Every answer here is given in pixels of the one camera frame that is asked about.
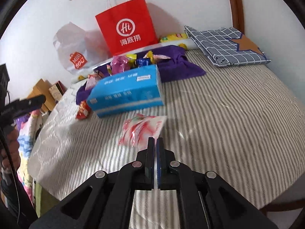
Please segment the person's left hand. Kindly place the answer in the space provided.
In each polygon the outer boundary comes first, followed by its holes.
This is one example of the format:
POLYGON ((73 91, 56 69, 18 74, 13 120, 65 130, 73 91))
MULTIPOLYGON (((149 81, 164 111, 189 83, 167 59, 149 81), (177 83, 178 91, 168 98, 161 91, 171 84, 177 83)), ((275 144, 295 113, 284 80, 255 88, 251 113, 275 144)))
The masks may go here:
MULTIPOLYGON (((19 132, 15 128, 9 128, 8 132, 5 133, 5 136, 6 136, 8 150, 10 152, 11 159, 12 159, 12 164, 14 166, 14 170, 16 171, 20 167, 20 164, 21 164, 21 158, 20 158, 20 154, 19 154, 20 145, 18 142, 19 132)), ((2 166, 4 167, 4 169, 9 169, 11 167, 11 165, 9 163, 7 154, 4 149, 1 151, 1 154, 2 154, 2 158, 3 158, 2 166)))

